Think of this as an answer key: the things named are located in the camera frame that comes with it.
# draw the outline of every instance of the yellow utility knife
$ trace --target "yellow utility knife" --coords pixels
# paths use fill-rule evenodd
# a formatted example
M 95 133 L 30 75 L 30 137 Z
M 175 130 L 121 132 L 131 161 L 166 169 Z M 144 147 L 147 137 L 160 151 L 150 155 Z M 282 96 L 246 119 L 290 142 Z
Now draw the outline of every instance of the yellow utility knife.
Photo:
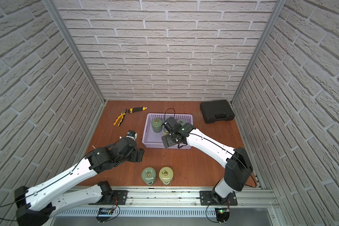
M 133 112 L 136 112 L 136 111 L 144 111 L 146 109 L 147 109 L 147 107 L 135 107 L 135 108 L 131 108 L 128 112 L 133 113 Z

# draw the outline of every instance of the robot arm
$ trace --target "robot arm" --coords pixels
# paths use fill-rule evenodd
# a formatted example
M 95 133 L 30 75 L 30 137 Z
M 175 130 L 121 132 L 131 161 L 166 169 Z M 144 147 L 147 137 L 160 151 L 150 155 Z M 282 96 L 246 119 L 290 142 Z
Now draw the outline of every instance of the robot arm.
M 81 191 L 63 193 L 87 178 L 126 161 L 141 162 L 144 150 L 137 148 L 136 138 L 136 132 L 129 131 L 117 143 L 94 149 L 77 164 L 46 182 L 31 188 L 22 186 L 16 189 L 14 195 L 18 207 L 18 224 L 40 226 L 65 210 L 88 203 L 111 202 L 113 190 L 108 182 L 99 182 Z
M 242 190 L 253 171 L 245 149 L 223 145 L 189 123 L 184 125 L 177 123 L 173 117 L 165 120 L 163 126 L 169 131 L 169 134 L 162 137 L 164 147 L 180 143 L 191 145 L 212 157 L 225 168 L 224 177 L 212 190 L 212 200 L 216 204 L 224 203 L 233 190 Z

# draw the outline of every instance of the black mounting plate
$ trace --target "black mounting plate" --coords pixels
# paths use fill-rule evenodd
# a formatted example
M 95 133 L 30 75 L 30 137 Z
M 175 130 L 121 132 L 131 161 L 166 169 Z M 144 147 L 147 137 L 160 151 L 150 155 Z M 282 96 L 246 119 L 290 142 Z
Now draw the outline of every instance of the black mounting plate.
M 113 190 L 113 195 L 117 197 L 117 205 L 125 205 L 127 200 L 128 191 L 127 190 Z
M 210 203 L 211 205 L 217 205 L 212 200 L 212 191 L 199 191 L 199 198 L 201 200 L 201 206 L 208 206 Z M 237 199 L 235 192 L 231 192 L 228 196 L 228 200 L 230 201 L 230 206 L 237 206 Z

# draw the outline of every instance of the yellow-green weight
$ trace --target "yellow-green weight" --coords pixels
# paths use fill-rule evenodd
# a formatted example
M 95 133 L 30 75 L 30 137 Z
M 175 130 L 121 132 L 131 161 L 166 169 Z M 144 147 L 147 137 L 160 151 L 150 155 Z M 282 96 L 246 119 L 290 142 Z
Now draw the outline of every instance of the yellow-green weight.
M 173 180 L 173 170 L 165 166 L 159 170 L 158 177 L 164 185 L 169 185 Z

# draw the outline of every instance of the gray-green weight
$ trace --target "gray-green weight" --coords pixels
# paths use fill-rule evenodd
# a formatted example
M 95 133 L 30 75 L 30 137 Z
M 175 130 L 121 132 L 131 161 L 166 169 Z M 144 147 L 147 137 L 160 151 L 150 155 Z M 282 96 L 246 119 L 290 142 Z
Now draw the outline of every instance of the gray-green weight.
M 178 119 L 177 122 L 180 123 L 181 125 L 184 125 L 185 123 L 188 123 L 188 121 L 185 120 L 185 119 Z
M 152 129 L 155 133 L 161 133 L 162 132 L 162 119 L 160 118 L 155 118 L 151 122 Z
M 142 171 L 142 180 L 148 184 L 153 185 L 156 183 L 156 171 L 152 167 L 147 167 Z

